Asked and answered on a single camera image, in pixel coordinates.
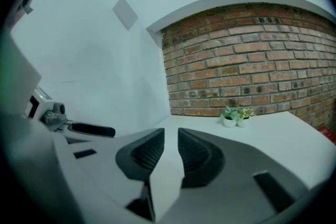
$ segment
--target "potted plant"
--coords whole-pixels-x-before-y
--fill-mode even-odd
[[[227,106],[225,112],[220,117],[226,127],[232,128],[236,126],[239,119],[238,110],[236,108],[230,108]]]
[[[249,118],[251,116],[255,116],[254,112],[252,109],[249,109],[249,108],[241,108],[238,110],[238,115],[239,115],[239,118],[238,118],[238,126],[240,127],[246,127],[248,126],[248,122],[249,122]]]

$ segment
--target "white countertop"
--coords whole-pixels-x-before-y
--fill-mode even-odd
[[[246,128],[226,128],[220,118],[171,115],[155,126],[165,128],[164,152],[151,175],[157,220],[178,198],[184,177],[177,150],[180,127],[254,146],[294,173],[309,189],[327,180],[336,165],[336,146],[289,112],[252,117]]]

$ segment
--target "brick wall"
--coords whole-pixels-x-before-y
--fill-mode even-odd
[[[220,7],[162,29],[171,113],[290,111],[314,127],[335,119],[336,28],[280,5]]]

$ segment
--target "red object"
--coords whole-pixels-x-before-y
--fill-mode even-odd
[[[319,128],[318,131],[336,145],[336,135],[334,135],[327,127]]]

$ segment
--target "succulent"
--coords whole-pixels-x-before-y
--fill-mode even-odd
[[[251,116],[255,116],[254,111],[252,109],[249,109],[249,108],[240,108],[238,110],[238,114],[239,114],[239,119],[240,120],[248,119]]]
[[[238,109],[230,108],[229,106],[227,106],[225,108],[225,112],[221,115],[221,118],[225,118],[228,120],[238,120],[239,119]]]

